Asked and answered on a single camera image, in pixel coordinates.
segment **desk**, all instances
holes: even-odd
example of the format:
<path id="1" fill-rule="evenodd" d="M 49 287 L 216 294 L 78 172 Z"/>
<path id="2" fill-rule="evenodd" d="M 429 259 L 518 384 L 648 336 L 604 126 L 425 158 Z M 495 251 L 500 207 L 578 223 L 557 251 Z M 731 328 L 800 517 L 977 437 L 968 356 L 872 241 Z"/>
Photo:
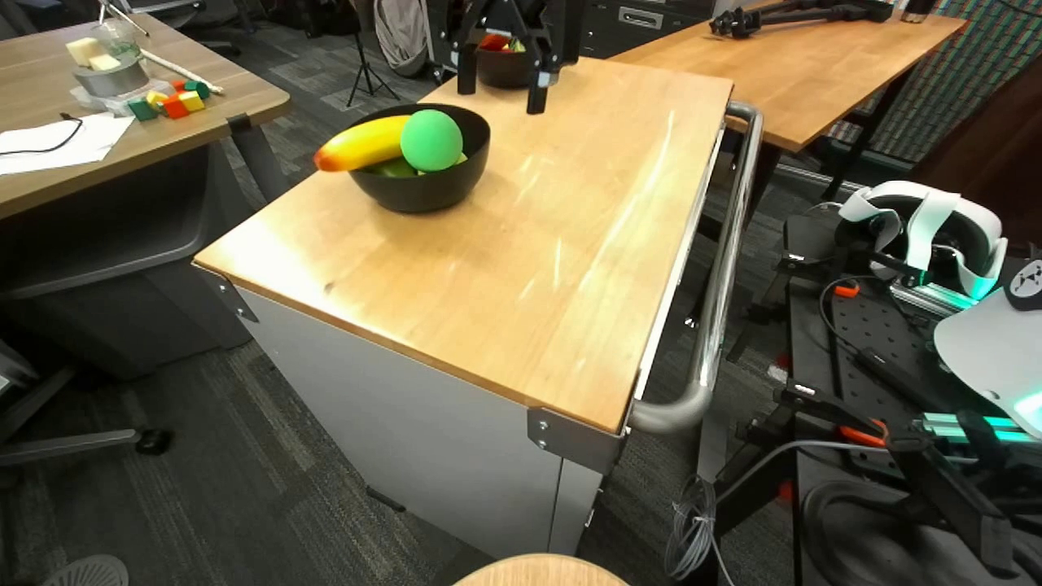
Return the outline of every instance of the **desk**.
<path id="1" fill-rule="evenodd" d="M 379 207 L 315 172 L 195 263 L 369 487 L 485 553 L 573 550 L 650 372 L 731 81 L 584 58 L 489 118 L 476 191 Z"/>
<path id="2" fill-rule="evenodd" d="M 263 133 L 254 122 L 277 118 L 289 104 L 289 95 L 238 69 L 234 61 L 210 52 L 205 45 L 194 41 L 189 35 L 162 27 L 147 12 L 137 12 L 137 24 L 149 28 L 147 45 L 154 52 L 223 85 L 224 97 L 212 97 L 205 111 L 183 121 L 135 122 L 100 162 L 4 175 L 0 217 L 55 201 L 113 175 L 127 175 L 158 158 L 169 158 L 195 145 L 216 143 L 227 135 L 227 126 L 234 126 L 233 135 L 250 162 L 250 172 L 259 175 L 261 190 L 271 191 L 281 184 L 281 179 L 274 175 L 277 162 L 263 143 Z M 0 129 L 49 122 L 60 121 L 63 111 L 82 115 L 82 106 L 70 95 L 70 89 L 75 85 L 75 64 L 64 52 L 64 41 L 82 35 L 88 35 L 88 27 L 53 28 L 0 41 L 0 89 L 8 89 L 0 106 Z M 177 79 L 166 69 L 154 64 L 149 76 Z"/>
<path id="3" fill-rule="evenodd" d="M 804 24 L 725 40 L 701 24 L 615 58 L 734 79 L 735 97 L 764 118 L 761 190 L 783 154 L 809 150 L 845 115 L 913 71 L 964 27 L 964 18 L 947 15 L 928 15 L 924 24 Z"/>

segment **vr headset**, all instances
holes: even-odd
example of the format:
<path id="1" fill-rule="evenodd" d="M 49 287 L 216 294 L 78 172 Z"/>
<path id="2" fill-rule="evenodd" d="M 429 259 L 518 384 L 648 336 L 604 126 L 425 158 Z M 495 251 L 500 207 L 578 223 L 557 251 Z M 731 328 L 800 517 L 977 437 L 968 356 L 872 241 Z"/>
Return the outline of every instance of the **vr headset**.
<path id="1" fill-rule="evenodd" d="M 872 241 L 872 274 L 894 297 L 939 314 L 977 306 L 1005 259 L 1002 222 L 959 191 L 878 182 L 840 206 L 846 232 Z"/>

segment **green ball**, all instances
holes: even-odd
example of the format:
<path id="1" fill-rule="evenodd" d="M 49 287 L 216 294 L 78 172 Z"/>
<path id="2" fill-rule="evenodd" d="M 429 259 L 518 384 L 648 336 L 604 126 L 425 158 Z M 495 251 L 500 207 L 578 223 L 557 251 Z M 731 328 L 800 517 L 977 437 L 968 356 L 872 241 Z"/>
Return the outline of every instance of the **green ball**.
<path id="1" fill-rule="evenodd" d="M 462 129 L 442 111 L 416 111 L 400 133 L 400 157 L 419 172 L 439 172 L 458 162 Z"/>

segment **wooden tabletop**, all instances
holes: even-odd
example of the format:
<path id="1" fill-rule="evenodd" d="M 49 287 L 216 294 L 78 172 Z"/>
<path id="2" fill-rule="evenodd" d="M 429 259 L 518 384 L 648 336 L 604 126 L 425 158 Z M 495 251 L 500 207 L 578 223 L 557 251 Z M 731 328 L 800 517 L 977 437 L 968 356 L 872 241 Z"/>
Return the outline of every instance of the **wooden tabletop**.
<path id="1" fill-rule="evenodd" d="M 734 79 L 735 101 L 761 115 L 764 143 L 800 154 L 960 28 L 964 18 L 928 15 L 921 24 L 764 27 L 754 40 L 725 40 L 701 24 L 615 58 Z"/>
<path id="2" fill-rule="evenodd" d="M 234 61 L 216 55 L 189 35 L 162 27 L 159 18 L 145 12 L 137 12 L 135 18 L 145 28 L 149 28 L 149 52 L 223 85 L 224 97 L 212 97 L 205 111 L 183 121 L 132 122 L 125 139 L 100 162 L 0 175 L 0 217 L 212 143 L 217 133 L 227 133 L 227 118 L 250 118 L 261 122 L 289 104 L 287 90 L 238 69 Z M 53 122 L 63 115 L 88 115 L 70 95 L 75 89 L 75 64 L 64 52 L 64 41 L 82 35 L 88 35 L 88 27 L 53 28 L 0 41 L 0 89 L 8 89 L 0 106 L 0 129 Z M 147 71 L 154 79 L 177 79 L 172 71 L 158 64 L 147 64 Z"/>
<path id="3" fill-rule="evenodd" d="M 731 81 L 584 58 L 550 89 L 456 95 L 489 170 L 442 214 L 315 172 L 195 263 L 495 392 L 615 432 L 695 232 Z"/>

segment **white headset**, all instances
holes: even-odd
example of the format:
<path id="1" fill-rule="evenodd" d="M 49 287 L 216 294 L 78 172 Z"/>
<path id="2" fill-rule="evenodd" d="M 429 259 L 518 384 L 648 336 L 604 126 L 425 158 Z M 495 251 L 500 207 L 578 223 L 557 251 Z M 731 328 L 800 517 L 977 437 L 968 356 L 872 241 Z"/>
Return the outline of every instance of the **white headset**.
<path id="1" fill-rule="evenodd" d="M 894 287 L 900 299 L 940 314 L 977 306 L 977 299 L 996 287 L 1005 259 L 1002 222 L 989 207 L 921 182 L 878 182 L 872 190 L 858 190 L 840 206 L 840 217 L 855 223 L 872 222 L 876 255 L 887 255 L 888 244 L 906 238 L 906 255 L 900 259 L 924 275 L 935 251 L 947 251 L 959 263 L 959 282 L 935 282 L 928 275 L 924 282 Z M 972 241 L 940 244 L 939 234 L 951 223 L 974 232 Z"/>

